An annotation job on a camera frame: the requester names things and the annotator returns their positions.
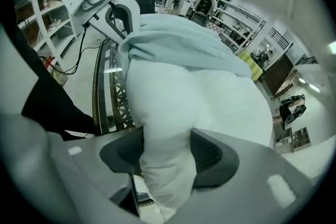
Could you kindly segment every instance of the light blue towel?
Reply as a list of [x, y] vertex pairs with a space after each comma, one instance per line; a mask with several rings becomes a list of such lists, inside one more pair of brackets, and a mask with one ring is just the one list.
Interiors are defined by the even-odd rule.
[[118, 47], [124, 77], [133, 57], [251, 77], [248, 65], [210, 29], [168, 14], [141, 15], [140, 24], [140, 31], [129, 34]]

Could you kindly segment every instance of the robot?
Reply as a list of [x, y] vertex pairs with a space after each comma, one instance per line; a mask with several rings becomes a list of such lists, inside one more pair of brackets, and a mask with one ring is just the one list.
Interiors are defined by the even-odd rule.
[[[111, 22], [112, 12], [127, 33], [140, 30], [135, 0], [62, 1], [83, 26], [91, 25], [116, 45], [125, 35]], [[44, 217], [54, 223], [142, 223], [133, 181], [143, 152], [142, 128], [64, 142], [22, 116], [1, 119], [4, 165]], [[193, 129], [191, 151], [197, 170], [192, 194], [169, 224], [280, 223], [301, 208], [312, 187], [271, 148], [226, 134]], [[267, 183], [273, 175], [281, 175], [296, 195], [286, 208]]]

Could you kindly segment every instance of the black pants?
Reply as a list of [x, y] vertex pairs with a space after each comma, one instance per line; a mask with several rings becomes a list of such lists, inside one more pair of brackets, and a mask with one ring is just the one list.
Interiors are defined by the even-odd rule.
[[84, 114], [74, 105], [63, 87], [44, 67], [20, 29], [16, 27], [13, 33], [7, 33], [20, 55], [38, 76], [38, 81], [24, 105], [22, 115], [38, 122], [46, 131], [59, 133], [64, 140], [76, 139], [64, 130], [94, 134], [92, 117]]

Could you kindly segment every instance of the yellow object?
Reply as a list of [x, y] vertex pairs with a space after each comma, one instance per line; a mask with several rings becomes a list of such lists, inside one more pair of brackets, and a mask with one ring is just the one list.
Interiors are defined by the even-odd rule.
[[256, 64], [256, 62], [254, 62], [250, 56], [249, 53], [247, 53], [246, 51], [242, 51], [238, 57], [243, 60], [245, 63], [247, 63], [247, 65], [249, 66], [251, 73], [252, 73], [252, 80], [256, 81], [257, 79], [259, 79], [259, 77], [261, 76], [261, 74], [263, 73], [263, 70], [259, 67], [259, 65]]

